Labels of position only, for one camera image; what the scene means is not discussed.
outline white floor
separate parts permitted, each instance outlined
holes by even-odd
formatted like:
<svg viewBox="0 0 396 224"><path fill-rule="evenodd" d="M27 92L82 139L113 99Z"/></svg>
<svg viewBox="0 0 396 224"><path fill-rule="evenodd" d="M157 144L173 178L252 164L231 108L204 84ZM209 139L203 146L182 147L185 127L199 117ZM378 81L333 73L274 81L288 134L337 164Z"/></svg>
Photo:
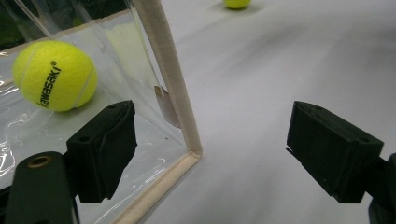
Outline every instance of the white floor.
<svg viewBox="0 0 396 224"><path fill-rule="evenodd" d="M396 152L396 2L163 0L205 156L141 223L369 223L286 150L293 101Z"/></svg>

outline transparent plastic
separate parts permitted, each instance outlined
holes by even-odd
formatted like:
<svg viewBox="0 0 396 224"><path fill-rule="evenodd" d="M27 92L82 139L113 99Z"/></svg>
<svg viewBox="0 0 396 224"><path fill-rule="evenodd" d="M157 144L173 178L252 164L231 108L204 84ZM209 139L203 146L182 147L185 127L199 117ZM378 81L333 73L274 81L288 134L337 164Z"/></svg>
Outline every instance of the transparent plastic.
<svg viewBox="0 0 396 224"><path fill-rule="evenodd" d="M2 40L0 48L0 189L11 185L20 161L43 151L65 153L67 139L103 108L133 100L138 147L116 193L102 203L78 202L81 223L111 222L187 151L181 130L167 122L160 107L167 94L133 4L1 0L0 9L9 21L1 21L1 30L9 34L0 37L11 39ZM12 64L18 53L46 38L71 43L92 58L99 82L83 107L63 113L39 108L25 101L13 85Z"/></svg>

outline plastic wrap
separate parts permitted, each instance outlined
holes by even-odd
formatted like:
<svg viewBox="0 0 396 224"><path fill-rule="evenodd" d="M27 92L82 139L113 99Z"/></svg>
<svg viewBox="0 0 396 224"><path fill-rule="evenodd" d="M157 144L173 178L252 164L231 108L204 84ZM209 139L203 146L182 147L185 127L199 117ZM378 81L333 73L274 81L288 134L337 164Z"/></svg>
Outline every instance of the plastic wrap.
<svg viewBox="0 0 396 224"><path fill-rule="evenodd" d="M104 107L133 100L138 147L116 193L102 203L78 203L81 223L109 223L187 151L177 120L169 119L172 108L133 4L79 0L0 3L1 13L17 34L2 44L0 54L0 189L12 183L20 161L43 151L65 153L67 139ZM1 22L2 29L9 25ZM18 53L29 43L46 38L71 43L92 58L99 82L83 107L63 113L39 108L25 101L13 85L12 63Z"/></svg>

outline tennis ball logo text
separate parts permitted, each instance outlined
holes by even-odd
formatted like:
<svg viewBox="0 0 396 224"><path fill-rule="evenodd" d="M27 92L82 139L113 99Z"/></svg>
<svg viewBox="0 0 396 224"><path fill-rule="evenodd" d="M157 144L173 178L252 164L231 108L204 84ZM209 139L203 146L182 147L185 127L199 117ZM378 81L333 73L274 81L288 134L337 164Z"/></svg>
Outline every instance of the tennis ball logo text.
<svg viewBox="0 0 396 224"><path fill-rule="evenodd" d="M53 86L55 85L56 79L62 71L60 68L56 67L56 64L57 63L55 61L50 62L52 69L50 70L46 82L44 83L43 91L41 92L40 96L40 103L37 103L38 105L44 106L46 108L48 108L50 105L50 94L52 92Z"/></svg>

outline tennis ball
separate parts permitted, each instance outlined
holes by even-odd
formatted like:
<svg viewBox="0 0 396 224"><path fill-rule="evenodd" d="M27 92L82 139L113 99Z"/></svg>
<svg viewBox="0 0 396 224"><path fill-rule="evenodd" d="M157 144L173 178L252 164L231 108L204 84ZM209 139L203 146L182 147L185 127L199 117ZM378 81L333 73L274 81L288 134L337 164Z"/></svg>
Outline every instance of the tennis ball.
<svg viewBox="0 0 396 224"><path fill-rule="evenodd" d="M56 40L36 42L24 49L14 61L12 75L27 101L59 112L87 103L97 85L90 57Z"/></svg>
<svg viewBox="0 0 396 224"><path fill-rule="evenodd" d="M223 2L230 9L242 9L248 6L250 0L223 0Z"/></svg>

